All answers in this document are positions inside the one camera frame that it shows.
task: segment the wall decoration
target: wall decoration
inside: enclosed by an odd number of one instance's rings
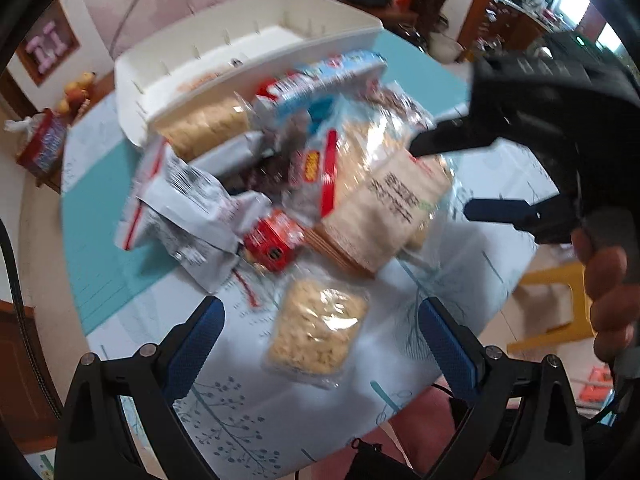
[[[31,27],[16,54],[33,82],[40,86],[79,47],[60,1],[55,0]]]

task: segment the pink decoration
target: pink decoration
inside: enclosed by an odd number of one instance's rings
[[[27,54],[33,54],[38,61],[38,72],[44,74],[49,70],[56,60],[56,57],[48,56],[44,51],[44,40],[41,36],[34,36],[25,49]]]
[[[53,42],[53,45],[56,48],[56,55],[59,57],[62,56],[68,49],[68,45],[60,40],[60,37],[56,32],[56,22],[51,20],[49,23],[47,23],[47,25],[44,26],[42,31]]]

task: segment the finger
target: finger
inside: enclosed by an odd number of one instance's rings
[[[610,363],[631,343],[633,336],[634,328],[631,325],[612,332],[599,332],[593,342],[593,351],[598,359]]]
[[[591,305],[596,332],[620,330],[640,317],[640,285],[620,285]]]
[[[598,251],[584,269],[584,290],[593,301],[599,300],[620,283],[626,274],[626,254],[622,247]]]
[[[578,256],[583,265],[586,265],[591,260],[594,252],[593,244],[587,232],[581,227],[574,229],[571,233],[571,243],[574,245],[575,255]]]

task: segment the yellow stool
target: yellow stool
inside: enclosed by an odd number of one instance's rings
[[[520,280],[519,285],[551,285],[562,283],[571,289],[574,304],[574,320],[561,326],[550,328],[546,333],[536,335],[507,345],[507,352],[526,350],[537,346],[569,343],[593,337],[591,328],[591,300],[584,291],[584,267],[580,262],[555,269],[529,272]]]

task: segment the white plastic tray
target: white plastic tray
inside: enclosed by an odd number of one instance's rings
[[[276,75],[299,63],[370,48],[380,30],[380,20],[335,0],[231,0],[216,5],[159,31],[118,58],[120,126],[133,144],[143,146],[149,123],[229,78],[254,83],[263,74]],[[243,64],[215,76],[232,59]],[[266,70],[257,68],[264,62],[269,63]],[[251,77],[242,77],[247,71]],[[195,90],[185,89],[203,76],[215,78]],[[224,86],[228,95],[229,86]]]

